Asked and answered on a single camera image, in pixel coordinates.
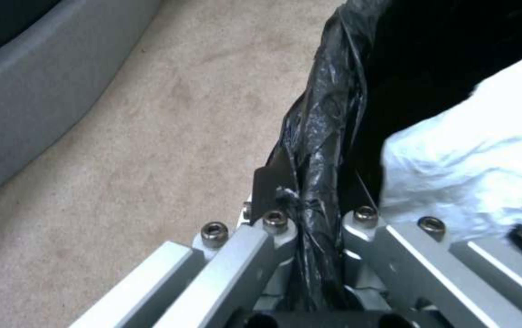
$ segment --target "white cloth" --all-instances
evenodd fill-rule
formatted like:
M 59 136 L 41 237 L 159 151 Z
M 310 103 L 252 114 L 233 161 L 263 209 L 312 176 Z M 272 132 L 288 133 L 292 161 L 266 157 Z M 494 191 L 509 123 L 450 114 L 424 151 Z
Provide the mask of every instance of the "white cloth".
M 380 214 L 442 219 L 453 241 L 503 237 L 522 223 L 522 60 L 473 95 L 390 136 Z

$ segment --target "nut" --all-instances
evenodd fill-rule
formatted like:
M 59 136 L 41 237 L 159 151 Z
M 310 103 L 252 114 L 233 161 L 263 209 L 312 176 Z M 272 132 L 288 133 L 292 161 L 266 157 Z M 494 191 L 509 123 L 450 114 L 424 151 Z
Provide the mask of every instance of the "nut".
M 417 226 L 427 232 L 434 240 L 441 241 L 445 235 L 445 224 L 442 220 L 433 216 L 423 216 L 417 222 Z
M 228 240 L 228 228 L 223 222 L 209 222 L 200 229 L 202 243 L 209 248 L 219 248 Z
M 365 228 L 374 228 L 378 223 L 378 214 L 370 206 L 361 206 L 355 210 L 354 220 Z
M 279 235 L 287 230 L 287 215 L 281 210 L 270 210 L 263 214 L 263 229 L 271 235 Z

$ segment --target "metal frame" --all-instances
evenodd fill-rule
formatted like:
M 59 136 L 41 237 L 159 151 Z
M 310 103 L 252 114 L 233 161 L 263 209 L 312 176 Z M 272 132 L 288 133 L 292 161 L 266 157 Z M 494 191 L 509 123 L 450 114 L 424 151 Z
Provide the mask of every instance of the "metal frame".
M 237 309 L 252 309 L 277 262 L 273 237 L 241 226 L 168 308 L 155 327 L 222 327 Z
M 204 265 L 201 251 L 167 241 L 71 327 L 150 326 Z

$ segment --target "plastic bag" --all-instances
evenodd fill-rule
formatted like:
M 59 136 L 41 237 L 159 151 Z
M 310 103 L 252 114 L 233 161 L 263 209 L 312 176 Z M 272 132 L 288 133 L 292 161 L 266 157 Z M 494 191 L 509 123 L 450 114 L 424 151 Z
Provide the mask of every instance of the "plastic bag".
M 340 218 L 361 205 L 349 192 L 357 171 L 378 200 L 384 140 L 521 58 L 522 0 L 349 0 L 336 10 L 265 167 L 290 168 L 265 190 L 301 233 L 288 308 L 348 308 Z M 267 180 L 253 181 L 253 220 Z

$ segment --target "floor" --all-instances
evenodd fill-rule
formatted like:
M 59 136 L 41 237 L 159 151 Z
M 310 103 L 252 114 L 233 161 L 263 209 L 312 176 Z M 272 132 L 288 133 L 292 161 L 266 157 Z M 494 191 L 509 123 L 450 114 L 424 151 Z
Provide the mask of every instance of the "floor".
M 233 225 L 342 0 L 164 0 L 80 123 L 0 188 L 0 327 L 73 322 L 166 240 Z

